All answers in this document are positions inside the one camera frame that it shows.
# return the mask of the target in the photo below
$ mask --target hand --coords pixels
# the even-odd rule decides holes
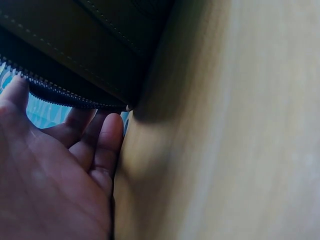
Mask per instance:
[[[40,130],[26,115],[28,90],[16,76],[0,95],[1,239],[110,238],[121,117],[72,109]]]

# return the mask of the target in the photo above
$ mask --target wooden surface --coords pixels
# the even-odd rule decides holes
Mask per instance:
[[[319,239],[319,1],[177,0],[115,201],[116,240]]]

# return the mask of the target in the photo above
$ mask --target zipper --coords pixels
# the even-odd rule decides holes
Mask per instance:
[[[12,62],[7,57],[0,54],[0,73],[3,72],[3,70],[10,71],[11,76],[21,76],[22,78],[25,78],[31,85],[34,85],[38,88],[50,91],[51,93],[54,93],[58,96],[61,96],[65,99],[69,99],[72,102],[77,102],[75,104],[68,104],[68,103],[56,103],[54,101],[49,101],[43,98],[38,97],[36,94],[34,94],[32,91],[30,93],[37,99],[40,99],[44,102],[60,105],[64,107],[72,107],[72,108],[82,108],[82,109],[103,109],[108,107],[113,107],[107,104],[98,103],[92,100],[89,100],[87,98],[84,98],[82,96],[79,96],[69,90],[66,90],[55,83],[48,81],[47,79],[44,79],[43,77],[25,69],[24,67]]]

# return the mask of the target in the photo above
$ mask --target light blue fabric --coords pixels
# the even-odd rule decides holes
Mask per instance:
[[[10,83],[13,77],[12,73],[3,67],[4,66],[0,66],[0,93],[2,93],[3,89]],[[70,107],[45,102],[29,93],[29,103],[26,108],[26,114],[31,122],[38,128],[49,128],[62,123],[70,110]],[[129,114],[123,112],[121,116],[124,126],[128,126]]]

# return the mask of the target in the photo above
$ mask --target leather wallet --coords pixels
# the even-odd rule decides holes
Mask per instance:
[[[174,0],[0,1],[0,68],[76,108],[129,111]]]

